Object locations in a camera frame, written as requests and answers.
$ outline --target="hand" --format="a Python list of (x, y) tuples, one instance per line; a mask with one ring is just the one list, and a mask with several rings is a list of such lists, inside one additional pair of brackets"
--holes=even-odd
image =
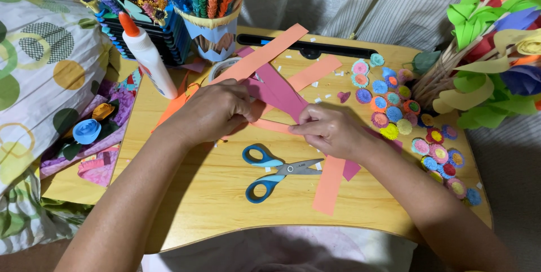
[(246, 86), (227, 79), (197, 90), (158, 128), (163, 127), (169, 135), (178, 132), (180, 139), (193, 147), (224, 137), (243, 122), (255, 121)]
[(299, 125), (289, 132), (304, 135), (306, 142), (325, 154), (362, 164), (378, 140), (368, 134), (348, 114), (308, 104), (299, 116)]

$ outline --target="scissors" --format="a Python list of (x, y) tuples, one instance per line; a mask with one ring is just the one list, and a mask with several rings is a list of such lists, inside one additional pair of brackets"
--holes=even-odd
[[(260, 160), (252, 160), (248, 158), (247, 154), (250, 150), (256, 150), (263, 155), (263, 158)], [(261, 168), (275, 167), (278, 169), (278, 172), (274, 175), (263, 176), (259, 179), (256, 179), (252, 184), (246, 189), (246, 199), (252, 203), (261, 203), (267, 199), (273, 189), (281, 180), (286, 178), (287, 175), (321, 175), (321, 171), (310, 169), (309, 167), (323, 161), (323, 159), (312, 159), (305, 160), (300, 162), (295, 162), (292, 164), (283, 163), (280, 160), (270, 157), (262, 148), (253, 144), (247, 146), (244, 151), (242, 151), (242, 158), (244, 161), (248, 162), (253, 166), (259, 166)], [(254, 195), (254, 188), (258, 185), (264, 185), (267, 188), (265, 195), (257, 197)]]

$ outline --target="scissors blade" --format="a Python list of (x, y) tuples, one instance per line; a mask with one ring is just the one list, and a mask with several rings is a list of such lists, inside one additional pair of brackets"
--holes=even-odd
[(277, 175), (321, 175), (321, 171), (309, 167), (323, 161), (324, 159), (312, 159), (306, 161), (284, 164), (278, 167)]

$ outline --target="glue bottle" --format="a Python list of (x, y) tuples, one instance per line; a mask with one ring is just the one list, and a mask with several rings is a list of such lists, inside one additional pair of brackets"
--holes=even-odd
[(124, 12), (118, 14), (118, 19), (124, 28), (122, 38), (139, 63), (139, 68), (148, 75), (159, 93), (168, 99), (175, 99), (179, 95), (175, 84), (147, 32), (137, 27), (132, 18)]

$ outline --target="wooden lap desk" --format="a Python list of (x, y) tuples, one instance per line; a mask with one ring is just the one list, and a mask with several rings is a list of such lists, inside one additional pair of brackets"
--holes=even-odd
[[(276, 37), (281, 31), (239, 26), (238, 33)], [(383, 55), (385, 66), (395, 70), (402, 68), (402, 63), (411, 61), (419, 52), (407, 47), (312, 34), (305, 35), (301, 40), (310, 41), (311, 38), (315, 38), (318, 43), (373, 48)], [(336, 72), (344, 71), (343, 76), (331, 72), (319, 81), (317, 88), (308, 86), (300, 91), (300, 94), (311, 103), (319, 97), (325, 106), (345, 109), (356, 119), (364, 122), (364, 125), (374, 128), (371, 124), (373, 111), (369, 104), (360, 104), (355, 99), (357, 87), (351, 82), (351, 66), (357, 59), (341, 56), (337, 58), (343, 66)], [(305, 59), (295, 50), (286, 50), (270, 63), (274, 68), (282, 66), (280, 74), (288, 78), (314, 62), (316, 60)], [(170, 73), (175, 83), (180, 85), (185, 71), (171, 70)], [(197, 73), (192, 72), (189, 82), (195, 80), (197, 76)], [(370, 82), (382, 79), (381, 67), (372, 68), (369, 79)], [(344, 104), (340, 104), (336, 96), (340, 91), (352, 92), (351, 97)], [(168, 103), (169, 101), (153, 87), (148, 77), (144, 76), (119, 152), (113, 180), (150, 137), (150, 131), (158, 122)], [(456, 126), (457, 117), (456, 112), (436, 117), (436, 126), (451, 124), (458, 131), (459, 137), (455, 141), (445, 140), (443, 145), (447, 149), (456, 148), (464, 155), (465, 166), (457, 169), (456, 175), (467, 187), (472, 188), (481, 180), (464, 131)], [(294, 124), (288, 114), (277, 109), (264, 115), (264, 118)], [(415, 137), (424, 138), (426, 134), (426, 129), (416, 126), (410, 135), (399, 135), (398, 140), (403, 143), (402, 156), (420, 165), (421, 156), (412, 153), (411, 141)], [(266, 146), (274, 156), (283, 159), (286, 163), (324, 158), (321, 152), (309, 146), (302, 137), (253, 126), (248, 126), (236, 133), (229, 138), (227, 143), (219, 144), (211, 151), (198, 146), (187, 154), (167, 190), (154, 220), (145, 249), (146, 253), (178, 248), (232, 231), (281, 225), (359, 227), (385, 231), (414, 242), (423, 241), (404, 209), (366, 168), (362, 168), (349, 182), (342, 178), (333, 216), (312, 209), (312, 200), (319, 176), (288, 176), (276, 186), (274, 192), (264, 202), (260, 204), (248, 202), (245, 198), (247, 186), (253, 180), (266, 174), (264, 168), (251, 166), (241, 157), (242, 150), (254, 143)], [(262, 195), (264, 188), (256, 189), (255, 192), (257, 195)], [(482, 204), (471, 209), (489, 227), (492, 227), (492, 216), (484, 190), (481, 192), (481, 197)]]

